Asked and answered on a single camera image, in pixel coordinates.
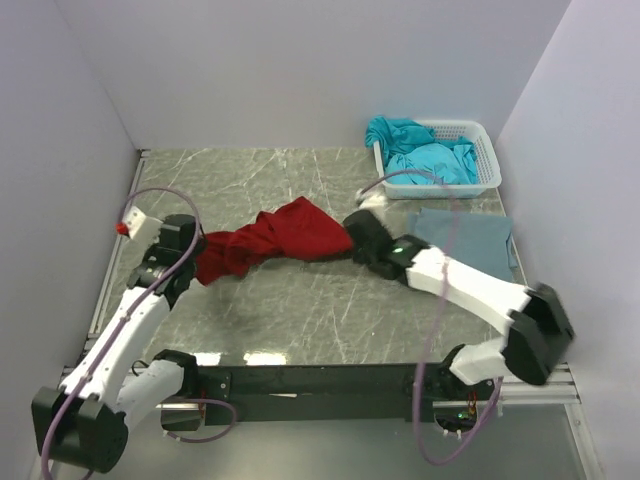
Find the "folded grey-blue t shirt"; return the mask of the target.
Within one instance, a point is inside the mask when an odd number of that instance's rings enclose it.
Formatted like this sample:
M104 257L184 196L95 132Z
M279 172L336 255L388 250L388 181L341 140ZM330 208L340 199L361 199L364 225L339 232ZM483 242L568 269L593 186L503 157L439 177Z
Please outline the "folded grey-blue t shirt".
M408 214L408 233L470 267L513 282L513 222L505 216L422 208Z

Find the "black base beam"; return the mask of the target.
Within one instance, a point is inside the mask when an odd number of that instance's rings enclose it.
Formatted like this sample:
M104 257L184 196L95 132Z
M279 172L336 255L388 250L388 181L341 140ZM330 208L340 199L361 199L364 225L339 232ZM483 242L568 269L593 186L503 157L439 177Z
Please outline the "black base beam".
M195 388L171 397L224 401L240 422L412 419L416 366L209 366Z

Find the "turquoise t shirt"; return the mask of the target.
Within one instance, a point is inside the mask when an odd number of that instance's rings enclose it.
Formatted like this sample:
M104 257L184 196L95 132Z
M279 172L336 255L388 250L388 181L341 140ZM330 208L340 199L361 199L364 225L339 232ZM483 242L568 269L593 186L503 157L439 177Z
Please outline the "turquoise t shirt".
M468 185L478 183L477 154L464 136L437 139L433 128L410 119L376 116L369 121L365 146L379 144L385 175L400 185Z

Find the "red t shirt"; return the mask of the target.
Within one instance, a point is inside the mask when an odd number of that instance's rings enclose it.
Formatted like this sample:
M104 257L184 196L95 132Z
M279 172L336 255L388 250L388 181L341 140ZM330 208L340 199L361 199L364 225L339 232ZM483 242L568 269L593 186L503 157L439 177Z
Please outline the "red t shirt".
M206 248L197 257L196 279L204 286L225 276L242 277L251 267L272 258L305 262L349 253L353 242L344 227L305 197L235 231L205 235Z

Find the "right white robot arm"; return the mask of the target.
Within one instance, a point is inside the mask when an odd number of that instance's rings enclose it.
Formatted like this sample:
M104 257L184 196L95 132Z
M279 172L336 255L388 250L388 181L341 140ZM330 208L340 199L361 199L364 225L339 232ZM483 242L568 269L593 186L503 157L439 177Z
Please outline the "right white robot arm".
M550 286L530 288L485 274L413 235L394 238L378 216L358 210L343 221L354 261L410 289L441 294L500 336L450 352L440 367L444 395L460 399L490 378L514 376L542 386L574 340L564 307Z

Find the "white plastic basket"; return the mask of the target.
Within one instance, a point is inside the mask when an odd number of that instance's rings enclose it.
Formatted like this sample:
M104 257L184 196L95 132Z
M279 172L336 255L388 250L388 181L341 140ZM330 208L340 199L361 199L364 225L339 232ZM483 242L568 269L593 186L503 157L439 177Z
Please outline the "white plastic basket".
M400 185L392 184L388 178L400 174L400 171L385 175L379 144L367 147L374 154L375 168L381 178L381 185L391 199L428 199L445 198L449 195L456 198L474 198L488 189L501 184L500 166L491 140L482 125L469 120L413 120L420 125L433 128L437 139L456 140L464 136L471 140L477 154L478 183L468 185Z

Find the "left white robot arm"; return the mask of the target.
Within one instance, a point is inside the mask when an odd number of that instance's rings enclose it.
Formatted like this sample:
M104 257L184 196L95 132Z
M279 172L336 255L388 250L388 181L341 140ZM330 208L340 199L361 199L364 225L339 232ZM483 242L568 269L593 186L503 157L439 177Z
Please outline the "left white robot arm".
M175 214L153 222L131 210L124 225L130 238L153 224L157 240L132 272L128 288L107 328L80 364L57 388L41 388L31 404L41 476L56 461L107 473L121 458L131 431L157 404L186 402L200 388L196 358L160 352L139 377L125 379L159 325L196 273L204 249L197 216Z

